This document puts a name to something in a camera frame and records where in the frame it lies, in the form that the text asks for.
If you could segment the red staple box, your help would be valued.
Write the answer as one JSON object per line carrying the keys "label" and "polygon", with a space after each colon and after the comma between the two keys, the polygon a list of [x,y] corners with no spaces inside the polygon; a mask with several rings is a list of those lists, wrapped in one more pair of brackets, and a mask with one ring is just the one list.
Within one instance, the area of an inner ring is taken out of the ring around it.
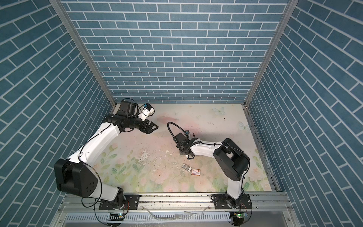
{"label": "red staple box", "polygon": [[200,174],[201,174],[200,169],[192,169],[191,174],[193,176],[200,176]]}

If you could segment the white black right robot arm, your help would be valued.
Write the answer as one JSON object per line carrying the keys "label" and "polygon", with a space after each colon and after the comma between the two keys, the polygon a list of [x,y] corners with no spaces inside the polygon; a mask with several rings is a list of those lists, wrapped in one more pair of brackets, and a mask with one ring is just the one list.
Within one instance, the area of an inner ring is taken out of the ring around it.
{"label": "white black right robot arm", "polygon": [[214,158],[228,177],[226,203],[231,208],[242,204],[243,181],[251,160],[232,139],[207,142],[179,133],[173,137],[173,141],[180,154],[187,156],[188,159],[193,159],[195,156]]}

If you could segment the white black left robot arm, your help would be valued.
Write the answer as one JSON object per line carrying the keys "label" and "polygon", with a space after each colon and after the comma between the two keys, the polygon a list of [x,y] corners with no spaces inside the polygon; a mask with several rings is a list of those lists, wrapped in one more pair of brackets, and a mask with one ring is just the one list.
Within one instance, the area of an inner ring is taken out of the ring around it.
{"label": "white black left robot arm", "polygon": [[90,139],[67,159],[54,165],[57,189],[81,198],[94,198],[112,205],[114,210],[125,205],[123,189],[102,182],[94,164],[109,143],[126,129],[137,129],[151,134],[158,126],[147,118],[155,113],[149,103],[139,106],[133,99],[121,101],[115,114],[104,117],[100,127]]}

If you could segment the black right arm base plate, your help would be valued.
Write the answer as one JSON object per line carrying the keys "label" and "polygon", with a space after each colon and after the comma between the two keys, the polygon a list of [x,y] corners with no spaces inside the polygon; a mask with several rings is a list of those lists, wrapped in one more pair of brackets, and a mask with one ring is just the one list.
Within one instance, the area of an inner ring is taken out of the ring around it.
{"label": "black right arm base plate", "polygon": [[252,202],[249,194],[242,193],[238,199],[232,198],[227,193],[213,194],[210,197],[216,210],[252,208]]}

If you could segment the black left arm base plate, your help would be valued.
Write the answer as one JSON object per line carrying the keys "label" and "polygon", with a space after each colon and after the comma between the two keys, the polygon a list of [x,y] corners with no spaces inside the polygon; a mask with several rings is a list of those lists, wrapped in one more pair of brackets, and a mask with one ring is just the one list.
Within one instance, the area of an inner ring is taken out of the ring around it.
{"label": "black left arm base plate", "polygon": [[140,201],[140,195],[138,194],[127,194],[124,195],[121,205],[115,201],[101,200],[99,205],[100,211],[127,211],[136,210]]}

